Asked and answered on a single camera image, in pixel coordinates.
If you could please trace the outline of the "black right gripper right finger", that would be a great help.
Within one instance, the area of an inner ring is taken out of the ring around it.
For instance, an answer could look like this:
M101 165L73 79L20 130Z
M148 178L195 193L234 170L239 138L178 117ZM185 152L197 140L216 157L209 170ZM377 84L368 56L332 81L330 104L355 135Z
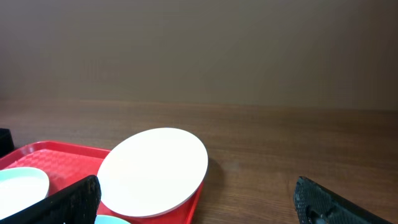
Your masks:
M391 224L303 176L293 201L300 224Z

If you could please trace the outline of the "light blue plate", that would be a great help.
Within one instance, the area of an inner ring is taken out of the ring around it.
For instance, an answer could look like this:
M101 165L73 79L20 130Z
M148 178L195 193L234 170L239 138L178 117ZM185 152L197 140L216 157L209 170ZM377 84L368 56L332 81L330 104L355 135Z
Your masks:
M95 224L130 224L129 222L110 215L97 215Z
M5 219L45 199L49 193L48 175L34 167L1 171L1 219Z

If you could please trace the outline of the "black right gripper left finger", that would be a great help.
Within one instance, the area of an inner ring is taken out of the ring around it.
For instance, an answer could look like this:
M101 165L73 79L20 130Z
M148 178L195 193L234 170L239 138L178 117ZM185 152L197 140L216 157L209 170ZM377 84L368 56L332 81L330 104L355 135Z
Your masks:
M89 175L1 220L1 224L94 224L101 201L97 176Z

